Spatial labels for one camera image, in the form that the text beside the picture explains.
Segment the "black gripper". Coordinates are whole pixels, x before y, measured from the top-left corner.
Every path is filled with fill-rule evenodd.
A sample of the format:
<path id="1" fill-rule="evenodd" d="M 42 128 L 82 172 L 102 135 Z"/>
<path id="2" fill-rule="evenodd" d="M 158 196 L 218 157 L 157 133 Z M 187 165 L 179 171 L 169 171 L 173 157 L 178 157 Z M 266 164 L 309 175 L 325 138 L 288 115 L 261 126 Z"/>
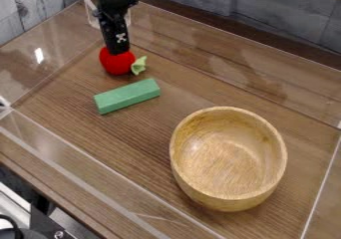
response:
<path id="1" fill-rule="evenodd" d="M 94 16 L 99 18 L 106 46 L 111 55 L 130 50 L 130 35 L 125 17 L 139 0 L 98 0 Z"/>

